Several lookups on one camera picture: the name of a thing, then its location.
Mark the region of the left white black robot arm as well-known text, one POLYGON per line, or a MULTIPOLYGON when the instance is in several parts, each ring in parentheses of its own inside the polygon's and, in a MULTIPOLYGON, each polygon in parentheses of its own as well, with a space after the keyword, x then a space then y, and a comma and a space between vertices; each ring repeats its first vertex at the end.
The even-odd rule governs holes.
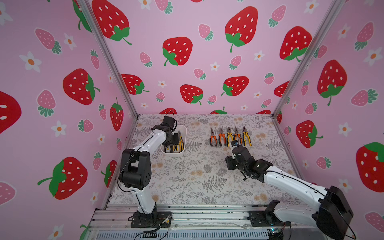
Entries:
POLYGON ((121 168, 118 182, 132 193, 137 203, 137 211, 141 214, 152 214, 156 203, 150 191, 146 190, 152 177, 151 155, 162 145, 173 145, 177 141, 174 131, 177 124, 166 126, 156 125, 151 134, 133 149, 125 149, 122 153, 121 168))

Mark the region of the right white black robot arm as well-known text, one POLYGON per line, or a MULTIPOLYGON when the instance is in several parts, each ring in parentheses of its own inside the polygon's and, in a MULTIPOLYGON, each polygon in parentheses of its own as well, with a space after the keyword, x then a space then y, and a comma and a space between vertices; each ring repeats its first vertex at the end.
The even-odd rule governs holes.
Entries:
POLYGON ((353 211, 343 194, 335 187, 317 186, 294 177, 263 159, 255 160, 247 148, 231 142, 231 156, 225 158, 228 170, 239 170, 244 179, 275 186, 303 201, 303 206, 274 200, 264 211, 250 211, 254 227, 285 227, 298 223, 318 228, 333 240, 343 240, 351 229, 353 211))

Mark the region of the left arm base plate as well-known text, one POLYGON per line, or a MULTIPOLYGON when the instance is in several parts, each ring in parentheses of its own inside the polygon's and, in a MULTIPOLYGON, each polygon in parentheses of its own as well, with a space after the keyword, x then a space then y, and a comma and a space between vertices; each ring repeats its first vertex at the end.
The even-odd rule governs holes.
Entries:
POLYGON ((131 228, 167 228, 171 226, 172 212, 156 212, 152 214, 142 214, 135 212, 129 217, 131 228))

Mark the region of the orange black long-nose pliers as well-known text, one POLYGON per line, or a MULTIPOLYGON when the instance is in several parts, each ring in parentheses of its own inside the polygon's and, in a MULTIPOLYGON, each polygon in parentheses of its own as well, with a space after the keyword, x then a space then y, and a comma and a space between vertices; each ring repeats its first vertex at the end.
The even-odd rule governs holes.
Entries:
POLYGON ((235 127, 235 140, 238 141, 239 145, 243 144, 243 138, 241 133, 238 131, 237 127, 235 127))

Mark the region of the orange black pliers large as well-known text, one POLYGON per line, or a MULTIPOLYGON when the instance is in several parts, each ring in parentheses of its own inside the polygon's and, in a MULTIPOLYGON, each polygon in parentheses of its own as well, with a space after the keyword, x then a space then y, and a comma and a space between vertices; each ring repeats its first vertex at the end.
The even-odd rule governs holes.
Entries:
POLYGON ((219 129, 218 140, 219 140, 220 147, 222 147, 222 146, 226 147, 227 146, 227 138, 226 138, 226 135, 224 134, 223 128, 219 129))

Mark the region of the orange handled pliers small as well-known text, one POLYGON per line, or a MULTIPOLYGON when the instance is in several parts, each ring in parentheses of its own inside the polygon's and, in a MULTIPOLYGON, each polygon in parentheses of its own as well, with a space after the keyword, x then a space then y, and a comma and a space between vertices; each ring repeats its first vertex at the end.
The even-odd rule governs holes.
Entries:
POLYGON ((211 129, 210 146, 211 147, 217 147, 218 146, 218 140, 217 140, 217 137, 216 137, 213 129, 211 129))

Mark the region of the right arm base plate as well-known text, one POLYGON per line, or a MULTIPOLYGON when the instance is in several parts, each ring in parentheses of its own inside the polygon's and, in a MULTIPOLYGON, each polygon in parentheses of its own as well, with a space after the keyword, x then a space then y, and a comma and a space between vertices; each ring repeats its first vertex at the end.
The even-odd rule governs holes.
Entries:
POLYGON ((274 213, 265 211, 249 211, 248 219, 253 227, 290 227, 291 222, 280 221, 274 213))

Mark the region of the white plastic storage box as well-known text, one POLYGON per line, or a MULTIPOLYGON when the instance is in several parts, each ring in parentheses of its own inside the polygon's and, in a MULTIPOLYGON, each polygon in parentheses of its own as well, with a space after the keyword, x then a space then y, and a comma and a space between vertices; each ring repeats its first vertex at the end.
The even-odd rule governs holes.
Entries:
POLYGON ((167 157, 182 157, 186 149, 187 128, 178 125, 171 133, 171 142, 169 145, 161 145, 161 152, 167 157))

